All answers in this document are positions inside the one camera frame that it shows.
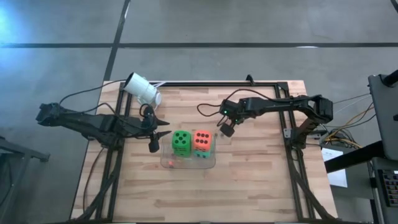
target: butcher block tabletop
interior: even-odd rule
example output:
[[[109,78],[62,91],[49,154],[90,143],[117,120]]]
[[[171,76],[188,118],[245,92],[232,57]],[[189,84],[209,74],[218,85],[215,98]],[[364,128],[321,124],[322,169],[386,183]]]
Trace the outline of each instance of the butcher block tabletop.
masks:
[[[286,82],[292,96],[306,95],[303,81]],[[99,104],[107,102],[115,108],[119,86],[120,83],[113,83],[103,87]],[[197,105],[219,105],[238,88],[160,87],[162,103],[155,113],[159,119],[169,122],[170,125],[161,126],[158,131],[204,129],[217,132],[216,124],[222,116],[216,114],[204,117],[198,113]],[[275,98],[273,87],[244,88]],[[238,101],[251,96],[258,95],[239,91],[230,100]],[[138,116],[139,107],[140,104],[133,98],[130,116]],[[210,114],[218,108],[202,106],[201,110]],[[97,114],[100,113],[112,112],[107,107],[100,107]],[[297,125],[300,125],[307,117],[303,113],[295,112],[295,118]],[[101,149],[98,142],[90,141],[71,218],[83,213],[83,190],[91,166]],[[148,140],[126,140],[114,222],[297,221],[278,113],[266,113],[256,119],[246,120],[235,126],[235,133],[231,138],[219,134],[216,141],[216,164],[211,169],[167,169],[160,164],[161,155],[161,150],[149,152]],[[100,189],[105,157],[106,149],[93,169],[85,207]],[[337,217],[319,146],[308,145],[303,151],[303,158],[310,189],[326,210]],[[108,210],[109,195],[110,190],[104,203],[104,216]],[[306,211],[305,200],[301,201],[303,210]]]

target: robotic arm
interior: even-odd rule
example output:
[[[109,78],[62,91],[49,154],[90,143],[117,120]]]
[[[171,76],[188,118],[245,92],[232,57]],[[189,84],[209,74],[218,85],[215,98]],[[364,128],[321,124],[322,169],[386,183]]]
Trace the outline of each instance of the robotic arm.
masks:
[[[65,109],[58,103],[50,103],[41,104],[36,120],[42,126],[63,126],[81,133],[89,140],[95,138],[107,148],[115,146],[121,138],[149,138],[149,151],[157,152],[158,140],[171,131],[159,133],[154,131],[158,126],[169,123],[157,119],[151,106],[145,108],[143,115],[142,121],[139,118],[124,118],[115,114],[90,115]]]
[[[333,102],[321,95],[302,95],[275,100],[249,97],[242,98],[237,103],[223,100],[219,112],[227,116],[231,122],[224,123],[220,131],[227,137],[231,137],[234,134],[235,125],[243,123],[245,119],[256,118],[267,112],[295,110],[303,112],[308,118],[300,127],[292,129],[290,143],[293,147],[304,149],[307,135],[319,124],[328,123],[333,119]]]

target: concrete floor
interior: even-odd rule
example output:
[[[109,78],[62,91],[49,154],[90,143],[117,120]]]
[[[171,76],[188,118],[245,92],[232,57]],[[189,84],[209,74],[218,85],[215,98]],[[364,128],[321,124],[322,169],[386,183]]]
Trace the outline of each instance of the concrete floor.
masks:
[[[10,214],[13,223],[67,220],[87,141],[65,128],[35,122],[41,103],[101,85],[125,0],[0,0],[0,136],[38,151]],[[131,0],[120,41],[142,42],[397,42],[398,13],[388,0]],[[24,48],[23,44],[81,44]],[[132,71],[149,80],[305,80],[309,95],[341,100],[368,92],[367,77],[397,69],[398,48],[119,49],[110,80]],[[100,91],[70,98],[67,108],[97,104]],[[345,123],[370,98],[335,116]],[[345,104],[336,107],[338,110]],[[380,139],[376,119],[355,128],[362,145]],[[340,218],[370,221],[358,198],[334,195]]]

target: red die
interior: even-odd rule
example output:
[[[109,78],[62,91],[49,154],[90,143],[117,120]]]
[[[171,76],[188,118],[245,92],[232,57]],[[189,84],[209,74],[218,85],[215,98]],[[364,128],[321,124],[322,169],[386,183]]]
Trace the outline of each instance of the red die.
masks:
[[[209,131],[198,130],[193,134],[193,149],[208,152],[211,149],[212,135]]]

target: clear plastic container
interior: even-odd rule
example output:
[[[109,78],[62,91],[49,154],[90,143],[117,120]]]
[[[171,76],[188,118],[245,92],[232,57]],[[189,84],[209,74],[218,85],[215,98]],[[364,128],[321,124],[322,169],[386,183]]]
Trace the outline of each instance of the clear plastic container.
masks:
[[[186,130],[191,133],[191,146],[193,145],[193,133],[196,130]],[[216,139],[220,137],[219,133],[212,132],[210,156],[207,158],[198,157],[191,147],[189,157],[180,157],[174,154],[172,147],[173,134],[170,133],[162,137],[162,157],[160,164],[162,167],[169,169],[210,169],[216,165]]]

